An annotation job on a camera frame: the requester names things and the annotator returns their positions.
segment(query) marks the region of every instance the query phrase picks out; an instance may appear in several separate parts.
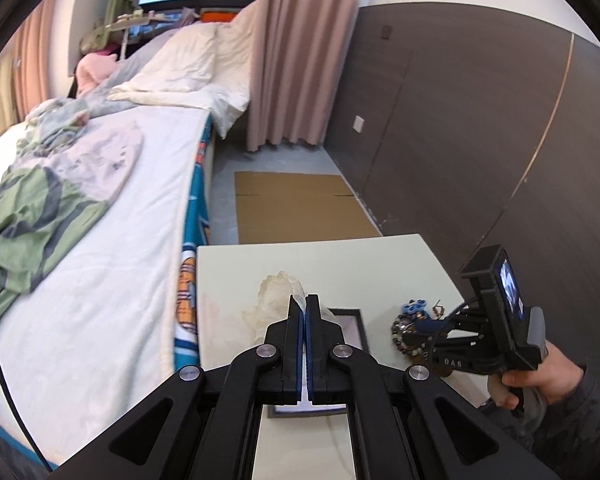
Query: person's arm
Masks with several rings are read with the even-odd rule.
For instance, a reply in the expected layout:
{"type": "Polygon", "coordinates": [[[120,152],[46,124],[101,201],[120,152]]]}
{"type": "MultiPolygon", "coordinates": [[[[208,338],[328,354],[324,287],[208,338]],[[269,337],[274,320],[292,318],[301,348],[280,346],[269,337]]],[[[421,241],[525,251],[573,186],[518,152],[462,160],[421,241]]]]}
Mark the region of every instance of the person's arm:
{"type": "MultiPolygon", "coordinates": [[[[548,355],[533,372],[512,370],[502,376],[510,387],[536,386],[547,399],[547,412],[534,433],[533,453],[561,478],[584,478],[600,460],[600,391],[590,372],[547,342],[548,355]]],[[[490,392],[497,406],[513,410],[519,399],[490,392]]]]}

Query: metal screw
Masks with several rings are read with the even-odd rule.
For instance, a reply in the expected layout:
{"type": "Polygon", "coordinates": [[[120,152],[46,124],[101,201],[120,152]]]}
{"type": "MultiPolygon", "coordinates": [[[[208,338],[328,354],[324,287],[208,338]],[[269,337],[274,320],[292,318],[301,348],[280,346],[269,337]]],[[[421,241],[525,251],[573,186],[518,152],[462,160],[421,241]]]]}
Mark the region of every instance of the metal screw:
{"type": "Polygon", "coordinates": [[[197,366],[185,366],[180,370],[179,375],[183,381],[195,381],[200,377],[200,369],[197,366]]]}
{"type": "Polygon", "coordinates": [[[429,370],[424,366],[415,365],[409,368],[409,375],[412,379],[416,379],[416,381],[424,381],[429,378],[429,370]]]}
{"type": "Polygon", "coordinates": [[[260,345],[256,350],[256,354],[258,354],[260,357],[273,357],[276,352],[276,347],[273,345],[260,345]]]}
{"type": "Polygon", "coordinates": [[[336,357],[347,358],[353,354],[353,348],[349,345],[336,345],[333,347],[333,355],[336,357]]]}

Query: gray wood panel wall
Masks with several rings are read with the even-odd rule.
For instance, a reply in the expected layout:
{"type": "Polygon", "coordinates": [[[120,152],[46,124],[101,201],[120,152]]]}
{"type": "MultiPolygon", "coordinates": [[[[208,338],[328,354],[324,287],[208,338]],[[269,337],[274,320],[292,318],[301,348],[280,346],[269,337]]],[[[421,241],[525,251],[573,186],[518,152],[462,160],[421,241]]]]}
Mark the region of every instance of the gray wood panel wall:
{"type": "Polygon", "coordinates": [[[571,41],[488,7],[364,7],[326,149],[382,232],[420,233],[463,294],[458,270],[503,244],[548,338],[600,376],[600,48],[571,41]]]}

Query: window frame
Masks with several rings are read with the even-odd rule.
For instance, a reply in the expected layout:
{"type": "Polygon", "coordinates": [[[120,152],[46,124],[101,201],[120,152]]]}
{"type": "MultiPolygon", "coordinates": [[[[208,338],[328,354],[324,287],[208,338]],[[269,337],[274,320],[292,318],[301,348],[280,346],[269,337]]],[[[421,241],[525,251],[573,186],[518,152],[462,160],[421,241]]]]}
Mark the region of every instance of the window frame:
{"type": "Polygon", "coordinates": [[[210,7],[221,7],[223,9],[243,9],[254,1],[255,0],[160,0],[157,2],[138,4],[138,6],[141,7],[144,12],[149,10],[164,12],[167,10],[178,10],[183,7],[188,7],[189,9],[194,9],[196,12],[200,12],[201,9],[210,7]]]}

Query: concrete floor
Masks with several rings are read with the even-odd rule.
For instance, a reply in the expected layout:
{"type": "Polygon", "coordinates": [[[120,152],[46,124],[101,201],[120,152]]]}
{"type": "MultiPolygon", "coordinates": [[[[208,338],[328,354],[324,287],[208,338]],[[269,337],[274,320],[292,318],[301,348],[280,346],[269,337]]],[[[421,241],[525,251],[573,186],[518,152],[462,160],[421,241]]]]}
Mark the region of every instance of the concrete floor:
{"type": "Polygon", "coordinates": [[[284,142],[267,144],[247,152],[244,142],[216,139],[216,156],[211,179],[209,220],[212,245],[238,244],[235,213],[236,171],[274,173],[341,174],[322,147],[284,142]]]}

